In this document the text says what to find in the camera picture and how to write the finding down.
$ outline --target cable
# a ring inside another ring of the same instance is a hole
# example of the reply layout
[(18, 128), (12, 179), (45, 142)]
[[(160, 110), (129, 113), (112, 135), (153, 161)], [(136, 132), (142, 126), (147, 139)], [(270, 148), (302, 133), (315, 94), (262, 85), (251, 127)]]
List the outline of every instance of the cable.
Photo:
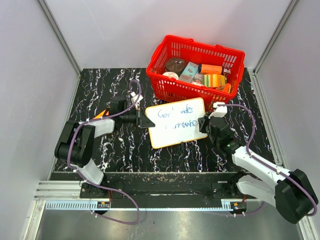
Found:
[[(96, 119), (90, 119), (88, 121), (85, 121), (81, 124), (79, 124), (79, 126), (76, 128), (74, 134), (73, 134), (73, 137), (72, 137), (72, 140), (71, 140), (71, 144), (70, 144), (70, 148), (69, 148), (69, 152), (68, 152), (68, 156), (67, 156), (67, 166), (73, 170), (76, 170), (77, 168), (74, 167), (74, 166), (71, 166), (70, 165), (70, 159), (71, 159), (71, 153), (72, 153), (72, 148), (74, 147), (74, 144), (75, 144), (75, 141), (76, 141), (76, 138), (77, 138), (77, 135), (78, 135), (78, 132), (79, 130), (81, 129), (82, 126), (88, 124), (88, 123), (93, 123), (93, 122), (96, 122), (96, 121), (101, 121), (101, 120), (104, 120), (104, 119), (110, 119), (110, 118), (113, 118), (113, 117), (116, 117), (116, 116), (119, 116), (121, 114), (124, 114), (125, 112), (129, 111), (130, 109), (132, 109), (139, 101), (139, 98), (141, 96), (141, 93), (142, 93), (142, 89), (141, 89), (141, 85), (139, 83), (139, 81), (133, 79), (129, 82), (129, 90), (130, 92), (132, 93), (132, 82), (135, 82), (137, 85), (138, 85), (138, 88), (139, 88), (139, 93), (137, 95), (137, 98), (136, 100), (134, 101), (134, 103), (132, 105), (130, 105), (127, 109), (119, 112), (119, 113), (116, 113), (116, 114), (113, 114), (113, 115), (109, 115), (109, 116), (105, 116), (105, 117), (102, 117), (102, 118), (96, 118)], [(81, 174), (80, 171), (77, 171), (77, 173), (79, 174), (79, 176), (87, 183), (97, 187), (97, 188), (101, 188), (101, 189), (105, 189), (105, 190), (108, 190), (108, 191), (114, 191), (114, 192), (118, 192), (124, 196), (126, 196), (128, 199), (131, 200), (131, 202), (134, 204), (134, 206), (136, 207), (136, 210), (137, 210), (137, 219), (135, 221), (121, 221), (121, 220), (118, 220), (118, 219), (115, 219), (115, 218), (111, 218), (111, 217), (108, 217), (108, 216), (104, 216), (104, 215), (100, 215), (98, 213), (95, 213), (95, 216), (99, 216), (101, 218), (104, 218), (104, 219), (108, 219), (108, 220), (111, 220), (111, 221), (114, 221), (114, 222), (117, 222), (117, 223), (120, 223), (120, 224), (128, 224), (128, 225), (135, 225), (135, 224), (138, 224), (141, 220), (141, 214), (140, 214), (140, 209), (138, 207), (138, 204), (136, 203), (135, 200), (133, 200), (133, 198), (128, 195), (127, 193), (121, 191), (121, 190), (118, 190), (118, 189), (115, 189), (115, 188), (111, 188), (111, 187), (106, 187), (106, 186), (100, 186), (98, 184), (95, 184), (93, 182), (91, 182), (90, 180), (86, 179), (85, 176), (83, 176)]]
[[(252, 141), (252, 139), (254, 138), (254, 135), (255, 135), (255, 132), (256, 132), (256, 120), (255, 120), (255, 117), (254, 115), (252, 114), (252, 112), (245, 106), (243, 105), (240, 105), (240, 104), (218, 104), (217, 105), (218, 107), (223, 107), (223, 106), (226, 106), (226, 107), (239, 107), (239, 108), (243, 108), (245, 109), (250, 117), (251, 117), (251, 121), (252, 121), (252, 133), (251, 133), (251, 136), (246, 144), (246, 152), (249, 154), (250, 157), (252, 157), (254, 160), (258, 161), (259, 163), (261, 163), (262, 165), (264, 165), (265, 167), (271, 169), (272, 171), (274, 172), (278, 172), (277, 169), (273, 166), (270, 166), (268, 165), (267, 163), (265, 163), (264, 161), (260, 160), (258, 157), (254, 156), (251, 154), (250, 152), (250, 149), (249, 149), (249, 145)], [(299, 184), (297, 183), (294, 179), (292, 179), (290, 176), (286, 175), (285, 173), (283, 172), (279, 172), (279, 174), (283, 177), (285, 177), (286, 179), (288, 179), (290, 182), (292, 182), (301, 192), (303, 192), (307, 198), (311, 201), (312, 203), (312, 206), (313, 206), (313, 212), (312, 213), (308, 213), (307, 216), (308, 217), (311, 217), (311, 216), (314, 216), (316, 215), (317, 211), (318, 211), (318, 207), (317, 207), (317, 204), (315, 202), (315, 200), (312, 198), (312, 196)]]

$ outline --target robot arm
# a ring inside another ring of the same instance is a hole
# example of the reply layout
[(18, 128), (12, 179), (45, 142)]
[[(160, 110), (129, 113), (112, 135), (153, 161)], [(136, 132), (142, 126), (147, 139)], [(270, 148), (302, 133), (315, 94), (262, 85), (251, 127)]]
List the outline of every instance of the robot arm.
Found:
[[(259, 178), (253, 178), (244, 172), (237, 174), (233, 180), (242, 194), (251, 195), (271, 204), (287, 221), (296, 224), (313, 209), (313, 204), (300, 189), (279, 173), (282, 172), (298, 182), (318, 204), (318, 198), (308, 177), (299, 169), (290, 171), (269, 162), (254, 152), (249, 155), (245, 144), (235, 138), (234, 132), (224, 120), (227, 107), (218, 106), (223, 104), (224, 102), (214, 103), (215, 111), (198, 119), (199, 131), (208, 134), (216, 152), (221, 157), (232, 161)], [(258, 157), (264, 164), (253, 159), (252, 156)]]
[[(137, 99), (137, 95), (131, 93), (132, 103)], [(98, 117), (114, 115), (127, 108), (127, 101), (123, 97), (114, 97), (110, 102), (110, 108), (104, 110)], [(94, 139), (119, 130), (122, 124), (132, 123), (140, 128), (152, 128), (155, 124), (147, 118), (144, 110), (136, 103), (132, 110), (113, 118), (88, 123), (80, 129), (71, 152), (70, 165), (77, 170), (90, 182), (96, 185), (106, 185), (107, 179), (104, 173), (98, 169), (92, 159)], [(57, 159), (67, 162), (70, 144), (75, 130), (81, 124), (74, 121), (67, 121), (64, 125), (59, 141), (55, 147), (54, 155)]]

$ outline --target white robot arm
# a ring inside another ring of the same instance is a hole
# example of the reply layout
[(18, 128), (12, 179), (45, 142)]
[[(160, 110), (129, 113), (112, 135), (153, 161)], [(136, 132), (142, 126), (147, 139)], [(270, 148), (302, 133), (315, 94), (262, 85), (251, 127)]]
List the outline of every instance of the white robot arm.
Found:
[(290, 223), (296, 224), (314, 208), (314, 204), (292, 181), (297, 182), (318, 204), (318, 198), (304, 172), (290, 171), (249, 151), (245, 144), (235, 138), (225, 119), (227, 107), (224, 102), (213, 104), (214, 111), (198, 119), (199, 131), (207, 133), (214, 150), (223, 158), (244, 168), (259, 179), (241, 172), (235, 184), (242, 194), (251, 195), (274, 206)]

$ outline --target brown round snack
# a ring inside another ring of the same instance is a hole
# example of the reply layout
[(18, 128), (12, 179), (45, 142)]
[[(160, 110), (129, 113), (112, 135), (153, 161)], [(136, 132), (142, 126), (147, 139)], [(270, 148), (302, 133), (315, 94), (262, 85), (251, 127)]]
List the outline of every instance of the brown round snack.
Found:
[(172, 57), (165, 63), (165, 70), (179, 75), (185, 69), (185, 66), (186, 64), (184, 59)]

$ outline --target black marble surface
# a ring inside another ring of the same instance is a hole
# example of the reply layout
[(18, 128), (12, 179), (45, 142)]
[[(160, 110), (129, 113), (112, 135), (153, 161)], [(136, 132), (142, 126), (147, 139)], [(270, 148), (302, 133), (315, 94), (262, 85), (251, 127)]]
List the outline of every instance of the black marble surface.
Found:
[[(76, 92), (70, 120), (85, 121), (106, 109), (114, 96), (129, 97), (129, 82), (139, 80), (144, 99), (144, 108), (159, 105), (163, 101), (155, 98), (151, 82), (145, 68), (96, 68), (84, 69)], [(248, 107), (256, 120), (256, 133), (250, 148), (274, 162), (270, 143), (264, 128), (249, 73), (245, 70), (236, 97), (229, 103)], [(225, 116), (235, 136), (247, 141), (252, 123), (243, 109), (229, 107)], [(95, 139), (93, 156), (97, 166), (105, 172), (236, 172), (240, 168), (222, 159), (215, 153), (209, 138), (178, 145), (153, 149), (148, 129), (132, 124), (122, 126), (119, 131)], [(55, 172), (70, 170), (57, 161)]]

